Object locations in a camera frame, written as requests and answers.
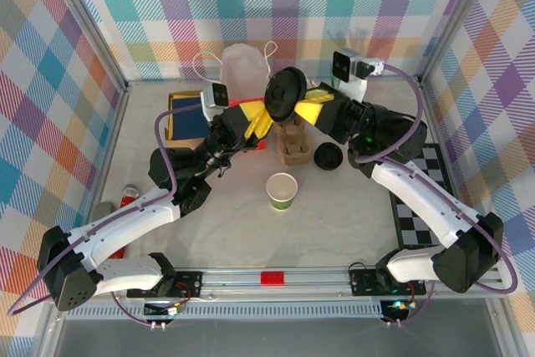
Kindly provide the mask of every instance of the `paper cup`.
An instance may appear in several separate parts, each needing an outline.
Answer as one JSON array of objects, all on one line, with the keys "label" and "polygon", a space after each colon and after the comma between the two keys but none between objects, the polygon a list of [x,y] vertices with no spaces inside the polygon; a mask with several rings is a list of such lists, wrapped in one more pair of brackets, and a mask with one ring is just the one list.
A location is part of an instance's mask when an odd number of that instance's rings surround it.
[{"label": "paper cup", "polygon": [[279,211],[284,211],[292,205],[298,193],[298,183],[288,173],[277,173],[267,180],[266,191],[271,199],[271,205]]}]

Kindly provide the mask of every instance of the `plaid wall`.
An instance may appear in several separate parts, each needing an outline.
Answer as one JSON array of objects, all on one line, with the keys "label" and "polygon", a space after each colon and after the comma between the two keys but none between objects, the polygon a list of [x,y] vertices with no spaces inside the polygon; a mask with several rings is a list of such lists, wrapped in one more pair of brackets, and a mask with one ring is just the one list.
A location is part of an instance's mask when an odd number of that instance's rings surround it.
[{"label": "plaid wall", "polygon": [[118,98],[64,0],[0,0],[0,356],[31,347],[38,310],[7,309],[43,233],[82,222]]},{"label": "plaid wall", "polygon": [[535,0],[477,0],[431,84],[462,197],[505,221],[522,279],[512,306],[535,354]]},{"label": "plaid wall", "polygon": [[[278,43],[275,70],[296,65],[329,76],[340,46],[387,59],[409,73],[433,49],[456,0],[85,0],[132,79],[197,78],[200,51],[235,42]],[[219,64],[204,57],[206,74]]]}]

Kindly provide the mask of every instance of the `white table surface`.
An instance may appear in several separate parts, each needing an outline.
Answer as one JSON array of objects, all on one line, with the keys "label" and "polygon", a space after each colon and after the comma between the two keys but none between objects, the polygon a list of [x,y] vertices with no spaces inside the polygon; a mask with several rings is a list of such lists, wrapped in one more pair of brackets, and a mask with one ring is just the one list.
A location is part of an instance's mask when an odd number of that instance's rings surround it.
[{"label": "white table surface", "polygon": [[[195,81],[132,86],[103,201],[119,203],[128,183],[143,192],[151,189],[147,171],[156,148],[155,117],[166,109],[169,93],[203,86]],[[365,100],[415,113],[414,95],[403,80],[370,81]],[[329,141],[314,128],[308,130],[315,146]],[[223,178],[208,178],[212,192],[199,210],[145,234],[128,246],[127,255],[163,252],[175,267],[184,268],[374,264],[397,247],[389,194],[353,169],[347,147],[342,149],[344,163],[335,171],[322,171],[313,162],[286,167],[270,133],[266,150],[234,156]],[[299,185],[293,205],[284,212],[271,207],[265,190],[270,175],[280,171],[292,174]]]}]

